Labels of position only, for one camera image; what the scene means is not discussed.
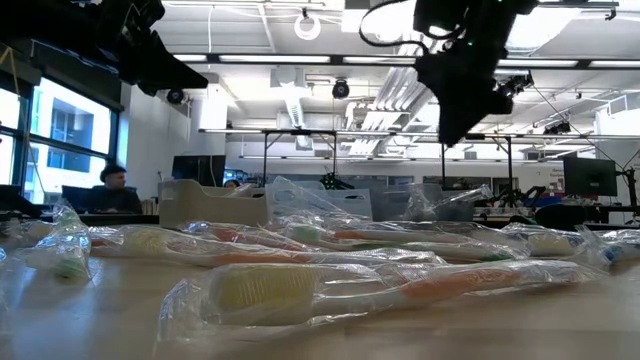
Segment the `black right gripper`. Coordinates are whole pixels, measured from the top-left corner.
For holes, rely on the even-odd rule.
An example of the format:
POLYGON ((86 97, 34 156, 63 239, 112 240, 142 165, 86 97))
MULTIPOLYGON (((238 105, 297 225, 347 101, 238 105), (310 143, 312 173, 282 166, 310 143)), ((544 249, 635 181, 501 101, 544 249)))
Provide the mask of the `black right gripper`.
POLYGON ((443 48, 415 63, 417 80, 439 101, 438 139, 454 146, 489 115, 509 114, 513 91, 499 84, 494 73, 506 57, 509 28, 428 28, 425 35, 443 48))

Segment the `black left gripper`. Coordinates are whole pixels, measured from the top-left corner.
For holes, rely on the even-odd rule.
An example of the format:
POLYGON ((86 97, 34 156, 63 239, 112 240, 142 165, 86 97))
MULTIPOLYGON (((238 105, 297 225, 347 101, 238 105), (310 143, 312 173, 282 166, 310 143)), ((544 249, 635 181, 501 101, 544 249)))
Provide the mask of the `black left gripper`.
POLYGON ((161 0, 101 0, 95 5, 94 61, 154 97, 159 89, 203 89, 209 81, 167 51, 151 26, 161 0))

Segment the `black monitor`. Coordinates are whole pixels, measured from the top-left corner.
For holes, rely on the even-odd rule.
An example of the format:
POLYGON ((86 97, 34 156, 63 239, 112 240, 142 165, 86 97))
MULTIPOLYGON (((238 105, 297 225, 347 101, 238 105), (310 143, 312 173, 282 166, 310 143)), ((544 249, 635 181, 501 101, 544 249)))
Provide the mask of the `black monitor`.
POLYGON ((171 176, 177 180, 194 180, 202 186, 222 187, 225 163, 225 155, 175 156, 171 176))
POLYGON ((618 195, 614 161, 565 157, 563 172, 567 195, 611 197, 618 195))

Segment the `grey translucent plastic bin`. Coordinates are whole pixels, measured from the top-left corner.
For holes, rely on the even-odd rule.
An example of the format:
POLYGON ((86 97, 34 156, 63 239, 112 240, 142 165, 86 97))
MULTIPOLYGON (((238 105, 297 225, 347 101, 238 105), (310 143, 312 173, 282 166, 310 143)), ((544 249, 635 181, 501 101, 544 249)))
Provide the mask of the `grey translucent plastic bin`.
MULTIPOLYGON (((404 214, 409 199, 406 185, 392 185, 392 186, 376 186, 370 189, 371 205, 373 219, 378 222, 383 221, 409 221, 404 219, 404 214)), ((446 192, 440 187, 439 194, 436 199, 433 200, 434 204, 442 200, 446 192)), ((446 221, 438 220, 437 215, 434 220, 430 221, 446 221)))

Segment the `large window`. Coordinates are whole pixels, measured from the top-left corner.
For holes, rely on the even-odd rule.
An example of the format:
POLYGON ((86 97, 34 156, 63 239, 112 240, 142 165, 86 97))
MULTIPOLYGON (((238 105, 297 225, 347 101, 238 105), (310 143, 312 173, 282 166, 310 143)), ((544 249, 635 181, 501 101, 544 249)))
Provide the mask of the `large window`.
POLYGON ((119 112, 43 78, 14 90, 0 82, 0 186, 35 204, 91 188, 115 158, 119 112))

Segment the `long ceiling light strip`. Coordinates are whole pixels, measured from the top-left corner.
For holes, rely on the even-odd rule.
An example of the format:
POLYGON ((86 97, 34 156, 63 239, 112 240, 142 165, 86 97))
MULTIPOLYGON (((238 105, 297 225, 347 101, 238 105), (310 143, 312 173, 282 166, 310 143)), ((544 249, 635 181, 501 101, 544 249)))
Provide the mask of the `long ceiling light strip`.
MULTIPOLYGON (((187 64, 295 64, 331 66, 399 66, 411 67, 417 56, 398 55, 296 55, 296 54, 219 54, 176 53, 175 57, 187 64)), ((499 69, 575 69, 575 70, 640 70, 640 59, 560 59, 544 57, 515 57, 498 62, 499 69)))

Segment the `seated person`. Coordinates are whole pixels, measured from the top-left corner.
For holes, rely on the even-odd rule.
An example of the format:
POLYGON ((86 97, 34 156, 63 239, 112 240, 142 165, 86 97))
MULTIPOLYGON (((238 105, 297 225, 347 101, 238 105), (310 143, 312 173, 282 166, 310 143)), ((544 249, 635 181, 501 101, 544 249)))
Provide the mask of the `seated person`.
POLYGON ((141 214, 137 193, 126 187, 126 169, 116 163, 107 164, 99 176, 101 186, 90 189, 86 200, 91 213, 141 214))

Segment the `white plastic bin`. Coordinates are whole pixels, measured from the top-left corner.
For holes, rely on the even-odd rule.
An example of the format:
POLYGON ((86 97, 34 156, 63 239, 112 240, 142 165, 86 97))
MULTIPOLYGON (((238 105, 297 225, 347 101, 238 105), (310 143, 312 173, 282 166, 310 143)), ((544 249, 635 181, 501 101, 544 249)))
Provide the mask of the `white plastic bin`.
POLYGON ((159 224, 177 228, 191 221, 266 225, 266 198, 227 198, 226 188, 201 186, 194 180, 171 180, 158 185, 159 224))

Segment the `black chair back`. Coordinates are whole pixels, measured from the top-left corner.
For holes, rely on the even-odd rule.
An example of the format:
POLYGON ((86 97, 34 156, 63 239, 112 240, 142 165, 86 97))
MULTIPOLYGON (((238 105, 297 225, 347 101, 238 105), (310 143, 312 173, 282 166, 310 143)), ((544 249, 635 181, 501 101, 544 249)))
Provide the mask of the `black chair back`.
POLYGON ((538 209, 534 220, 546 228, 574 231, 587 220, 587 211, 582 206, 552 204, 538 209))

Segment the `dark desk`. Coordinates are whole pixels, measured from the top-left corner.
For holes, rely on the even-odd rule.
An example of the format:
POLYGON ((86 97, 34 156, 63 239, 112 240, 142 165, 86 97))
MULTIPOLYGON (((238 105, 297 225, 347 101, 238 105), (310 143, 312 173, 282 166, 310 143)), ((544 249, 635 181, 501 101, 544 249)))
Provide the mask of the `dark desk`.
MULTIPOLYGON (((30 217, 22 214, 0 213, 0 222, 9 221, 16 218, 21 221, 31 221, 30 217)), ((132 225, 146 224, 158 225, 158 215, 132 215, 132 214, 84 214, 80 215, 80 220, 88 226, 112 226, 112 225, 132 225)))

